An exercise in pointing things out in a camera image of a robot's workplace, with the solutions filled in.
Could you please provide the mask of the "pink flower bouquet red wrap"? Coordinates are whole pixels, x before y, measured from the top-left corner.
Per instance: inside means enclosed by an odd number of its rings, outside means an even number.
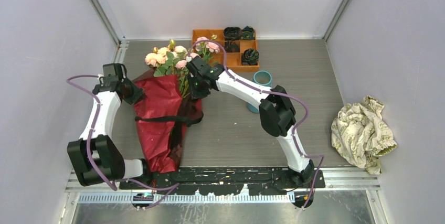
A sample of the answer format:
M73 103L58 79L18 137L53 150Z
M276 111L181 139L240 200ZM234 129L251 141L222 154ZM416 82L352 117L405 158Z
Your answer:
M186 57L200 57L208 63L212 59L212 54L221 51L220 46L206 37L198 38L198 42L195 46L187 49L171 39L166 47L154 47L152 52L148 53L144 59L146 65L154 69L155 77L176 75L182 97L188 95Z

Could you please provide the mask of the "red wrapping paper sheet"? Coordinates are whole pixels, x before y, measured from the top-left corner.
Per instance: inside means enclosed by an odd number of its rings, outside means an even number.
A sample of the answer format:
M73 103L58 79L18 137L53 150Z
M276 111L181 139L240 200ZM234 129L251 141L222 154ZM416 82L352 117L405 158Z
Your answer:
M187 128L200 123L202 101L183 97L176 75L155 77L148 70L134 79L142 98L134 105L135 122L149 171L176 171L182 160Z

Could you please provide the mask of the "black ribbon gold lettering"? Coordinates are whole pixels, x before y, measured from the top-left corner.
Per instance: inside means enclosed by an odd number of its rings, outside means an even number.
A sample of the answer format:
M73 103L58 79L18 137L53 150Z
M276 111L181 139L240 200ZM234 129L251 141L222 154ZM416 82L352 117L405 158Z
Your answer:
M204 115L201 114L196 118L190 118L186 116L162 116L157 118L142 118L140 116L135 117L135 121L144 122L179 122L184 123L187 127L191 127L194 124L198 124L202 121Z

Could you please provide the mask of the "teal vase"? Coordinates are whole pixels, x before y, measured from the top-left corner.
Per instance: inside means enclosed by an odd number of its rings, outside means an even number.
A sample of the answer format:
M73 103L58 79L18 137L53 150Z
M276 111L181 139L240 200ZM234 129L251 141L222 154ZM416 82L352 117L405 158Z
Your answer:
M260 70L260 71L257 71L253 75L252 81L256 84L270 87L271 83L272 83L272 75L267 71ZM250 112L256 113L256 114L259 113L259 110L256 107L254 107L252 104L246 103L246 106Z

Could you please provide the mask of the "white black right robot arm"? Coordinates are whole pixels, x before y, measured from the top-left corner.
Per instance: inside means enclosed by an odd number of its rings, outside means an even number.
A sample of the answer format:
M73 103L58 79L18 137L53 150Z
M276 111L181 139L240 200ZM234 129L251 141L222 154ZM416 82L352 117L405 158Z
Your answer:
M200 57L186 57L191 95L204 98L211 90L231 94L258 109L261 126L275 137L287 158L290 179L303 188L312 180L313 161L307 156L296 132L295 108L282 86L262 86L221 64L210 66Z

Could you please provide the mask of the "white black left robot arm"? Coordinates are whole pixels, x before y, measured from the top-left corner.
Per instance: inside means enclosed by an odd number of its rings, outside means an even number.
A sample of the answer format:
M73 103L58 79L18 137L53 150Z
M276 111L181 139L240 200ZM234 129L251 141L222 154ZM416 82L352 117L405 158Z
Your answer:
M103 73L95 75L98 83L88 90L76 83L75 77L67 83L93 98L88 123L78 140L69 142L67 153L80 185L92 186L106 183L117 190L116 183L125 187L133 184L146 189L153 182L153 174L145 159L125 159L112 142L112 129L116 113L122 102L134 105L143 97L143 90L127 76L122 63L109 63Z

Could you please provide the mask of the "orange compartment tray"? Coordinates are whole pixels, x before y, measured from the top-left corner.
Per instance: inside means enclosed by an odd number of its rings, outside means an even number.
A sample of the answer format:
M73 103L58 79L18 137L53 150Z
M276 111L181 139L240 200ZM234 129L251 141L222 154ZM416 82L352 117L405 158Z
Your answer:
M253 30L252 39L244 40L241 37L239 40L226 40L223 29L193 29L192 43L194 44L200 37L210 39L212 36L216 36L217 43L221 44L225 49L229 49L226 59L226 66L229 69L236 73L259 71L259 60L254 65L248 65L242 61L244 59L243 53L246 50L255 49L259 51L255 30Z

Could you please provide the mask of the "dark rolled sock back right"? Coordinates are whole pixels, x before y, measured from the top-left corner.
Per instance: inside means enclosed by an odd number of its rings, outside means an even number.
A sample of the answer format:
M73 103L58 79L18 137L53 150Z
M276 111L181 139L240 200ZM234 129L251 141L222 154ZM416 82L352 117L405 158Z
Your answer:
M251 26L246 26L242 30L242 40L255 40L255 29Z

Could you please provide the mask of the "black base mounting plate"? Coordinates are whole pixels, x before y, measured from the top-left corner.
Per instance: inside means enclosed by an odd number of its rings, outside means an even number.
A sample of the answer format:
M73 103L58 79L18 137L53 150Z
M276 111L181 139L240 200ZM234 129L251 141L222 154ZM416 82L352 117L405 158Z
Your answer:
M314 173L308 182L298 184L296 173L287 167L183 167L175 172L148 173L136 180L155 188L178 184L173 195L234 196L246 189L249 196L266 196L284 195L296 189L308 191L312 183L316 189L324 188L322 171L316 179Z

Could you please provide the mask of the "crumpled beige printed cloth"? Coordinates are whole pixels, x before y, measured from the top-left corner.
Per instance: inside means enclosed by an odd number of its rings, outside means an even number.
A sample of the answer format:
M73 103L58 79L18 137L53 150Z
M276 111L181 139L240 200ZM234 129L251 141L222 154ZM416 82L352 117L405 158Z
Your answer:
M331 125L331 146L349 164L371 175L382 173L380 157L394 151L398 144L383 120L385 105L370 95L359 103L343 106Z

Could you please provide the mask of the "aluminium frame rail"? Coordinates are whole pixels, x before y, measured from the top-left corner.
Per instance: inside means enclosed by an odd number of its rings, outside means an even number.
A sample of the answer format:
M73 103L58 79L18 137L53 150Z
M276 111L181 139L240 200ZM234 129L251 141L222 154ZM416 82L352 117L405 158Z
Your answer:
M376 175L356 167L322 167L324 190L380 190Z

